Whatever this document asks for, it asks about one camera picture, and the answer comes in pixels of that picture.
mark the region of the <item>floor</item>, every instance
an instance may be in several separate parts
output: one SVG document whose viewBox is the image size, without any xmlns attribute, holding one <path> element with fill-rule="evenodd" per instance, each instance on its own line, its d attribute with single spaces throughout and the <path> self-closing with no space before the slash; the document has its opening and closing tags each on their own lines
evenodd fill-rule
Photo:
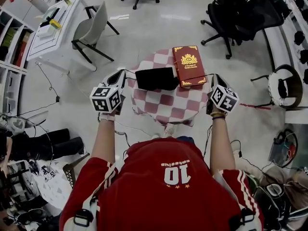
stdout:
<svg viewBox="0 0 308 231">
<path fill-rule="evenodd" d="M 103 0 L 85 0 L 89 5 L 100 4 Z M 70 74 L 62 75 L 48 66 L 42 69 L 50 79 L 61 97 L 60 104 L 46 109 L 48 119 L 42 124 L 50 131 L 68 128 L 71 136 L 80 136 L 88 152 L 92 151 L 98 122 L 97 114 L 89 102 L 88 96 L 93 87 L 118 67 L 133 68 L 148 54 L 160 49 L 175 46 L 197 45 L 206 72 L 222 75 L 239 94 L 240 103 L 269 103 L 266 79 L 254 83 L 251 78 L 271 72 L 270 55 L 262 32 L 258 32 L 253 41 L 233 46 L 233 57 L 226 60 L 225 43 L 217 39 L 202 46 L 200 41 L 216 34 L 207 25 L 200 24 L 201 19 L 209 20 L 205 13 L 207 5 L 213 0 L 140 0 L 137 10 L 132 6 L 135 0 L 105 0 L 109 21 L 119 31 L 116 35 L 109 27 L 103 32 L 97 48 L 115 59 L 109 62 L 100 55 L 88 51 L 89 57 L 97 66 L 96 72 L 72 65 Z M 55 102 L 55 94 L 49 91 L 49 84 L 40 69 L 29 62 L 28 75 L 25 77 L 20 99 L 20 113 L 47 106 Z M 26 114 L 30 117 L 37 112 Z M 152 135 L 164 132 L 164 128 L 155 123 L 149 116 L 135 115 L 131 109 L 131 100 L 126 98 L 121 116 L 116 118 L 117 131 L 126 132 L 130 144 L 145 141 Z M 284 110 L 271 107 L 271 110 L 254 109 L 238 105 L 227 119 L 230 140 L 240 140 L 243 157 L 251 163 L 262 167 L 268 164 L 267 158 L 273 138 L 284 125 Z M 194 138 L 202 152 L 205 150 L 206 131 L 211 119 L 200 112 L 195 118 L 194 126 L 179 125 L 176 136 L 187 135 Z M 38 129 L 37 135 L 43 134 Z M 210 144 L 205 160 L 209 163 Z M 116 157 L 122 158 L 128 148 L 125 136 L 116 135 Z"/>
</svg>

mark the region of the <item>checkered tablecloth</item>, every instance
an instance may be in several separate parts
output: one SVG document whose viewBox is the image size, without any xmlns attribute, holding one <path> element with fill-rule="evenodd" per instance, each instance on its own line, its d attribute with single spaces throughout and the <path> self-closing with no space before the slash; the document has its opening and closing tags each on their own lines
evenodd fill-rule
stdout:
<svg viewBox="0 0 308 231">
<path fill-rule="evenodd" d="M 176 76 L 172 50 L 159 50 L 149 55 L 132 72 L 151 68 L 172 67 Z M 136 114 L 149 114 L 161 125 L 183 123 L 193 126 L 194 116 L 206 106 L 210 84 L 178 87 L 173 91 L 138 89 L 136 80 L 127 79 Z"/>
</svg>

